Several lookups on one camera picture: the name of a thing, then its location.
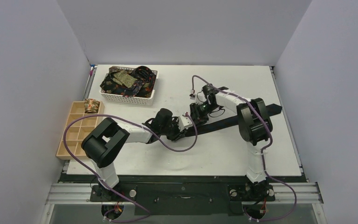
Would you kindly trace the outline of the blue brown striped tie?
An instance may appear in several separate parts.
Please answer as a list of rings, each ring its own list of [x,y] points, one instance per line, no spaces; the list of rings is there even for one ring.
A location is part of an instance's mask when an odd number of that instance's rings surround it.
[[[246,103],[237,105],[236,116],[196,126],[196,128],[190,127],[186,132],[186,137],[238,126],[241,137],[247,142],[256,144],[261,140],[267,140],[268,133],[273,129],[270,117],[280,114],[282,107],[276,104],[265,105],[260,98],[250,101],[250,104],[251,106]]]

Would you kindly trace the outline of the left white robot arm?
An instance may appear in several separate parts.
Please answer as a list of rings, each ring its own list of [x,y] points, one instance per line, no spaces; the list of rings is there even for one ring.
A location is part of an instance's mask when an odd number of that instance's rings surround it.
[[[103,119],[81,143],[81,148],[94,165],[98,181],[103,186],[102,195],[110,201],[120,196],[114,160],[124,144],[151,144],[161,136],[176,141],[184,137],[191,127],[193,122],[187,113],[174,117],[165,108],[141,125],[119,124],[110,117]]]

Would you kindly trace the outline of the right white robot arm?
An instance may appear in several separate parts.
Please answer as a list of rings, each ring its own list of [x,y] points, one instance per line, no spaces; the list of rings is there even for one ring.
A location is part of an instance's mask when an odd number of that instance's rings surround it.
[[[251,181],[244,187],[245,195],[250,199],[257,199],[263,188],[260,182],[267,179],[265,150],[258,148],[260,141],[268,141],[272,144],[271,132],[273,125],[263,99],[246,99],[234,93],[226,87],[215,88],[211,84],[203,86],[203,99],[198,99],[196,93],[190,96],[195,100],[190,104],[190,116],[196,127],[193,133],[206,134],[224,128],[238,126],[240,136],[248,143],[248,167],[246,177]],[[235,116],[208,124],[209,115],[214,110],[229,110]]]

